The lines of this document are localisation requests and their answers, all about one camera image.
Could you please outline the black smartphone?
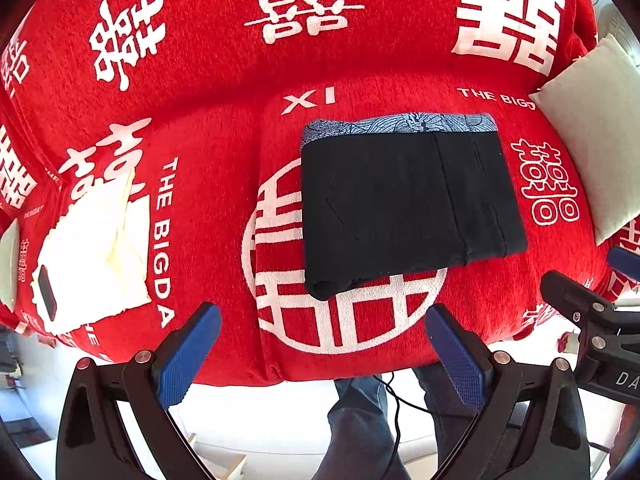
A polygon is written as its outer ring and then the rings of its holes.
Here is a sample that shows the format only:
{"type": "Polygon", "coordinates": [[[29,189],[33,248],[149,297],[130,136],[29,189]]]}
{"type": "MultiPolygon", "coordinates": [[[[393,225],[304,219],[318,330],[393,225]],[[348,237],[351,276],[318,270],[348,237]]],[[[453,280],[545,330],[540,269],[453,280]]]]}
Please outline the black smartphone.
{"type": "Polygon", "coordinates": [[[46,266],[40,266],[38,273],[38,287],[42,296],[44,307],[47,310],[49,320],[53,322],[58,312],[58,303],[56,302],[54,292],[49,280],[48,269],[46,266]]]}

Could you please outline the beige pillow right side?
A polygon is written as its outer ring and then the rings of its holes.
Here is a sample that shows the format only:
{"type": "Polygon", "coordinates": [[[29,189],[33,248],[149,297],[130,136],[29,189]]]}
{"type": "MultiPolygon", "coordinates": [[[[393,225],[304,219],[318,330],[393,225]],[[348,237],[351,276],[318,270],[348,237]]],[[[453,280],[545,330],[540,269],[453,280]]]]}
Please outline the beige pillow right side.
{"type": "Polygon", "coordinates": [[[639,70],[608,35],[530,98],[570,152],[601,245],[639,215],[639,70]]]}

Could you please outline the cream folded cloth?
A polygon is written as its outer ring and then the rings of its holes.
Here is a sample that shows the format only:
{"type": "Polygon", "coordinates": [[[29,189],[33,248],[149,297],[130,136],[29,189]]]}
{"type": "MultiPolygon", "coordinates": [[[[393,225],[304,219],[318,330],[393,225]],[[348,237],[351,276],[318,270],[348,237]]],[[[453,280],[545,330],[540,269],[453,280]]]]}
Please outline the cream folded cloth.
{"type": "Polygon", "coordinates": [[[134,170],[94,186],[44,239],[32,274],[32,302],[44,330],[62,335],[151,302],[148,273],[150,198],[130,200],[134,170]],[[58,303],[49,320],[38,287],[48,269],[58,303]]]}

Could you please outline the wooden furniture frame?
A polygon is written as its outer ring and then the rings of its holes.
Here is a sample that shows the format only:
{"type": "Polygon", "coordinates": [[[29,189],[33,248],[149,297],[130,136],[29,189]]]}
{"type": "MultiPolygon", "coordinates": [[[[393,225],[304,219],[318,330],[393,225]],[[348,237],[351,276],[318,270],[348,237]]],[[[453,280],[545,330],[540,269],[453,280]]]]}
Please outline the wooden furniture frame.
{"type": "Polygon", "coordinates": [[[197,434],[189,434],[188,442],[196,456],[216,479],[241,480],[244,477],[246,454],[200,443],[197,434]]]}

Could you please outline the black pants with blue trim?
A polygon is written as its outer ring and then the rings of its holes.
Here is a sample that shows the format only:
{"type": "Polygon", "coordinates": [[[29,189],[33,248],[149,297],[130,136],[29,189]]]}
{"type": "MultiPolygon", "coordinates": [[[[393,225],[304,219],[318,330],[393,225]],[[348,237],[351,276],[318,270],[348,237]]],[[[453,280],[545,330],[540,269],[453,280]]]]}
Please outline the black pants with blue trim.
{"type": "Polygon", "coordinates": [[[498,126],[486,113],[317,119],[300,154],[311,297],[526,251],[498,126]]]}

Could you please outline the red bedspread with white characters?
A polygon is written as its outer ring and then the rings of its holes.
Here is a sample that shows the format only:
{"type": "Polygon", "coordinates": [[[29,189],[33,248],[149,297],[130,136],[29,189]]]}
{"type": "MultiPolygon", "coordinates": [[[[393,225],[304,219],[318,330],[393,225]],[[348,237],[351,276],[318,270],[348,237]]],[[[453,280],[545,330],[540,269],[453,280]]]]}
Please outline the red bedspread with white characters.
{"type": "Polygon", "coordinates": [[[198,381],[270,386],[431,363],[434,304],[486,342],[525,338],[554,313],[551,270],[614,300],[631,282],[530,98],[596,33],[590,0],[36,0],[1,55],[1,222],[20,226],[1,322],[125,362],[207,301],[222,325],[198,381]],[[304,128],[414,112],[495,119],[526,251],[311,297],[304,128]],[[130,169],[130,200],[150,198],[151,302],[49,334],[32,302],[44,239],[130,169]]]}

